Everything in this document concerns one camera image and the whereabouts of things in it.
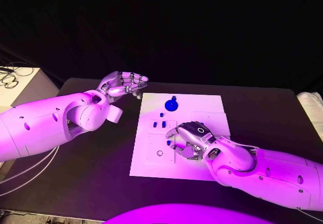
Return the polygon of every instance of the blue object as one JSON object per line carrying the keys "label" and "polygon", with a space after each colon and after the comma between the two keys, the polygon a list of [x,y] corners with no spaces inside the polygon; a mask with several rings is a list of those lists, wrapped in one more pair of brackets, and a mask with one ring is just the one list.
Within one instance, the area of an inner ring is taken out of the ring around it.
{"label": "blue object", "polygon": [[165,108],[168,111],[176,111],[179,108],[179,104],[176,102],[176,96],[172,97],[172,100],[166,101]]}

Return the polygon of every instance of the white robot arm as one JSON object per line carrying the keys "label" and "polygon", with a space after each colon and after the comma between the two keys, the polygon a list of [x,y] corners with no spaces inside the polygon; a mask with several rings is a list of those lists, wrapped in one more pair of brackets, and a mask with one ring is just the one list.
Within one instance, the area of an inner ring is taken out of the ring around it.
{"label": "white robot arm", "polygon": [[0,161],[39,154],[94,131],[106,119],[118,122],[123,110],[111,105],[147,85],[147,77],[113,72],[97,90],[22,104],[0,114]]}
{"label": "white robot arm", "polygon": [[201,157],[217,182],[287,208],[323,211],[323,165],[287,153],[215,138],[199,122],[180,124],[189,146],[172,146],[186,158]]}

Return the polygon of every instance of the white cable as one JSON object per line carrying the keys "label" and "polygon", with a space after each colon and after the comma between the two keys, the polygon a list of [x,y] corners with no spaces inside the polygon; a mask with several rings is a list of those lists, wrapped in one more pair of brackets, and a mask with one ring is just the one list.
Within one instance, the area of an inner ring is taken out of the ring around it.
{"label": "white cable", "polygon": [[39,175],[41,175],[41,173],[44,172],[44,170],[48,168],[48,166],[49,166],[49,164],[51,164],[51,162],[52,162],[52,160],[54,160],[54,157],[55,157],[55,155],[56,155],[56,153],[58,153],[58,150],[59,150],[59,146],[56,147],[56,150],[55,150],[55,154],[54,154],[54,156],[52,156],[52,158],[51,158],[51,161],[49,161],[49,163],[48,163],[48,165],[46,165],[46,167],[42,169],[42,171],[38,173],[38,175],[23,184],[23,185],[20,185],[18,188],[15,188],[13,190],[10,190],[9,192],[6,192],[5,194],[2,194],[0,196],[5,196],[6,194],[9,194],[10,192],[13,192],[15,190],[18,190],[20,187],[23,187]]}
{"label": "white cable", "polygon": [[20,172],[19,174],[16,174],[15,176],[12,176],[9,179],[6,179],[5,181],[0,182],[5,183],[7,182],[9,180],[12,180],[13,178],[16,178],[18,176],[20,176],[22,174],[25,174],[28,171],[31,171],[46,159],[48,157],[52,155],[54,151],[58,149],[58,147],[54,148],[54,150],[51,151],[51,153],[45,156],[45,158],[29,168],[26,169],[23,172]]}
{"label": "white cable", "polygon": [[317,217],[315,217],[315,216],[312,216],[310,214],[307,214],[305,211],[302,211],[299,208],[297,208],[297,210],[300,211],[300,212],[303,212],[307,216],[310,216],[312,218],[315,218],[316,220],[319,220],[319,221],[322,221],[323,222],[323,220],[322,219],[319,219]]}

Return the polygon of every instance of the dark table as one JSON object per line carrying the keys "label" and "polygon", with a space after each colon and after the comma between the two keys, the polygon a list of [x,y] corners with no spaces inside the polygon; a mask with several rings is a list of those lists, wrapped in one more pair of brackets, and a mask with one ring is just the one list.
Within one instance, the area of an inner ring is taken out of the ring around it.
{"label": "dark table", "polygon": [[[98,83],[98,80],[72,78],[59,95],[94,89]],[[143,91],[221,95],[234,141],[323,163],[323,143],[292,90],[150,83]],[[61,146],[41,176],[0,198],[0,208],[107,220],[149,205],[192,203],[240,211],[276,223],[315,223],[300,211],[217,182],[130,176],[142,101],[129,94],[116,106],[124,110],[118,124],[106,121],[95,132]],[[46,154],[18,159],[7,176],[29,168]],[[46,162],[0,185],[0,192],[25,183],[45,165]],[[323,218],[320,212],[310,211],[310,214]]]}

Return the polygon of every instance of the robotic hand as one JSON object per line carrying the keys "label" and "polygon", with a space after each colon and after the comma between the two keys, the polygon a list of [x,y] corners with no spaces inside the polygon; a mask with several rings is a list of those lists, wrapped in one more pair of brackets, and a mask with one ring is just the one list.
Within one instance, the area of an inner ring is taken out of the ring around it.
{"label": "robotic hand", "polygon": [[202,158],[217,182],[287,208],[323,211],[323,165],[287,153],[215,138],[199,122],[180,124],[185,148],[172,146],[185,158]]}
{"label": "robotic hand", "polygon": [[39,154],[97,130],[106,119],[118,122],[123,110],[111,105],[147,86],[147,77],[113,72],[97,90],[22,104],[0,114],[0,162]]}

